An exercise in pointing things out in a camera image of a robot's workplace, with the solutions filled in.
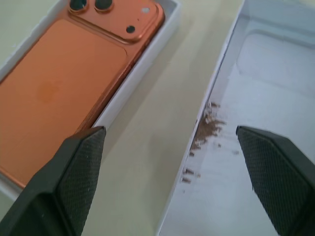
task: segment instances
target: beige table surface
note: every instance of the beige table surface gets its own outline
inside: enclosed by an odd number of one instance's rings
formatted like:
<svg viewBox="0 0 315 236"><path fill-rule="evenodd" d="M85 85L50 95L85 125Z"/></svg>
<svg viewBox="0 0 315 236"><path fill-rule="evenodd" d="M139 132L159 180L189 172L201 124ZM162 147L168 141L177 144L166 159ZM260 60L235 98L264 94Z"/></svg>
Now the beige table surface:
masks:
<svg viewBox="0 0 315 236"><path fill-rule="evenodd" d="M2 0L2 63L54 0ZM84 236L153 236L242 0L181 0L179 30L108 130ZM12 202L0 194L0 218Z"/></svg>

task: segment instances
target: phone back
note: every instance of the phone back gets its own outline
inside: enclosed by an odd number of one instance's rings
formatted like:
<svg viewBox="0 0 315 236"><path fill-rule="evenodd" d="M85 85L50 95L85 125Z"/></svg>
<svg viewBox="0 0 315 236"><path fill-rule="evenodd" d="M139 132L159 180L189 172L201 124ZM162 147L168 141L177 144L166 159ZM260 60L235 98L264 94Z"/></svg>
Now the phone back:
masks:
<svg viewBox="0 0 315 236"><path fill-rule="evenodd" d="M149 0L96 5L64 9L0 84L0 171L20 187L94 124L164 19Z"/></svg>

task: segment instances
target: brown stain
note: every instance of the brown stain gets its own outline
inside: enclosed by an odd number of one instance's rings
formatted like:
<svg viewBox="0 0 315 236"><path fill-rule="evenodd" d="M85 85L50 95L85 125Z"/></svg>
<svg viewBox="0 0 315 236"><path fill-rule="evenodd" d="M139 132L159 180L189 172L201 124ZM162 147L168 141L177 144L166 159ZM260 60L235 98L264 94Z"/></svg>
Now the brown stain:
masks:
<svg viewBox="0 0 315 236"><path fill-rule="evenodd" d="M184 183L191 183L191 180L189 178L182 178L182 182Z"/></svg>
<svg viewBox="0 0 315 236"><path fill-rule="evenodd" d="M219 107L220 107L219 104L212 102L206 106L205 110L211 110L211 108ZM209 137L211 136L217 137L218 133L222 130L221 125L224 124L226 123L222 120L216 119L211 112L209 114L204 114L199 122L197 132L195 134L190 150L201 149L200 146L202 144L205 144Z"/></svg>
<svg viewBox="0 0 315 236"><path fill-rule="evenodd" d="M187 169L184 170L184 174L186 174L186 175L193 175L194 172L191 169L187 168Z"/></svg>
<svg viewBox="0 0 315 236"><path fill-rule="evenodd" d="M219 104L215 103L215 102L212 102L211 103L211 107L213 107L213 108L220 108L221 106Z"/></svg>

